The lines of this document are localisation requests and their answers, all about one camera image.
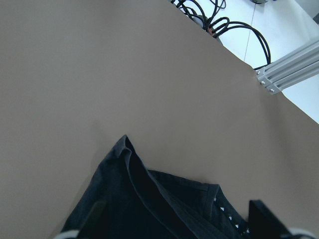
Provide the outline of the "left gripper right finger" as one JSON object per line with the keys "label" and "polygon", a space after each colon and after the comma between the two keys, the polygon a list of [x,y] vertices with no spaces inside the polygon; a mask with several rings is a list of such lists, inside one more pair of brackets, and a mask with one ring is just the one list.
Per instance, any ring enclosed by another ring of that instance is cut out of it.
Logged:
{"label": "left gripper right finger", "polygon": [[249,201],[248,229],[252,239],[291,239],[292,234],[261,200]]}

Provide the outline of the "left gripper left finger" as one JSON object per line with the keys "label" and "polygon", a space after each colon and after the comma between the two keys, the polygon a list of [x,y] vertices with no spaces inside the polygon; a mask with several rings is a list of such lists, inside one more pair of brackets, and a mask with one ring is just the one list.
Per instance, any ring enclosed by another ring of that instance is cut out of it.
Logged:
{"label": "left gripper left finger", "polygon": [[96,202],[89,212],[76,239],[103,239],[107,230],[108,203]]}

